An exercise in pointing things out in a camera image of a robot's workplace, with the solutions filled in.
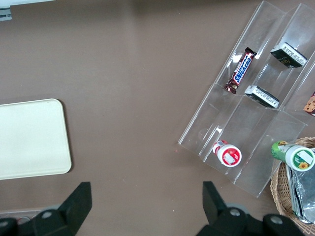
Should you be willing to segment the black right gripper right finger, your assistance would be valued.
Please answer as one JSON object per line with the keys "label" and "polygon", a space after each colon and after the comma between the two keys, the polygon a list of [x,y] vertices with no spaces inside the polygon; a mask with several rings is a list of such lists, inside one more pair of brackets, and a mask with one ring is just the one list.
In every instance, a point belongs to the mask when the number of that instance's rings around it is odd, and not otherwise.
{"label": "black right gripper right finger", "polygon": [[245,236],[248,218],[241,209],[228,207],[211,181],[203,182],[202,203],[208,224],[198,236]]}

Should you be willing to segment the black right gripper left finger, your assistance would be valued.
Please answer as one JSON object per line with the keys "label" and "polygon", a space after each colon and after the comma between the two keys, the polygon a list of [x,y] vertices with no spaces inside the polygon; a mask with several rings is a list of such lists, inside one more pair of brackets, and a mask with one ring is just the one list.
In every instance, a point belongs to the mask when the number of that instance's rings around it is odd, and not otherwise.
{"label": "black right gripper left finger", "polygon": [[57,209],[47,209],[32,220],[34,235],[74,236],[91,208],[91,183],[82,182]]}

